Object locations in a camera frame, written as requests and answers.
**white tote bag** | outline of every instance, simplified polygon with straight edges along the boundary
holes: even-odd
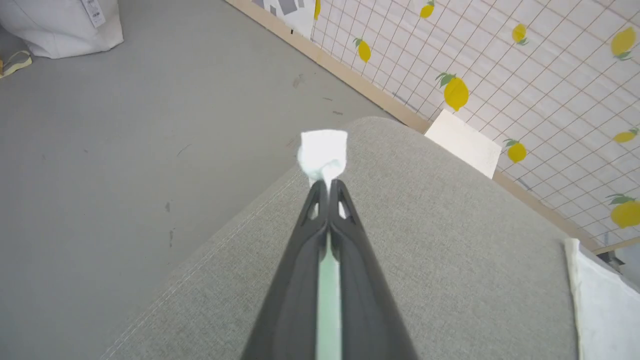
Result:
[[[120,44],[118,0],[0,0],[0,25],[32,54],[57,59]]]

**white cloth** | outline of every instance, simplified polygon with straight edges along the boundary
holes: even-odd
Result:
[[[23,39],[31,54],[52,59],[107,51],[120,44],[118,0],[88,4],[89,10],[81,0],[0,0],[0,24]]]
[[[564,242],[580,359],[639,359],[640,294],[579,246],[577,239]]]

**gray sofa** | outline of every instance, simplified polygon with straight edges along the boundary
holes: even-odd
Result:
[[[562,239],[415,131],[365,118],[340,177],[423,359],[575,359]],[[170,279],[105,359],[237,359],[308,192],[294,167]]]

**concrete floor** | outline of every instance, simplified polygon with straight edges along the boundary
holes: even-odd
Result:
[[[221,0],[120,13],[116,49],[0,80],[2,359],[98,359],[300,131],[388,116]]]

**wooden baseboard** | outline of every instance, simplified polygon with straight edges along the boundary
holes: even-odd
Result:
[[[424,134],[431,125],[429,121],[424,120],[389,94],[386,94],[362,76],[359,76],[344,64],[331,57],[331,55],[327,54],[319,46],[313,44],[309,39],[297,34],[295,31],[292,33],[291,28],[282,20],[253,4],[251,0],[227,0],[227,2],[252,18],[254,21],[258,22],[260,25],[264,26],[270,32],[280,37],[282,40],[289,43],[289,45],[296,48],[299,52],[315,61],[318,65],[331,72],[334,76],[371,100],[371,102],[383,108],[403,124],[421,134]],[[535,212],[560,228],[560,230],[566,232],[567,235],[572,238],[579,239],[585,248],[596,254],[640,242],[640,238],[636,238],[608,247],[600,247],[596,241],[591,239],[589,234],[582,229],[579,229],[573,222],[565,220],[560,214],[544,206],[540,201],[508,179],[504,174],[496,172],[493,175],[493,180],[517,199],[524,202]]]

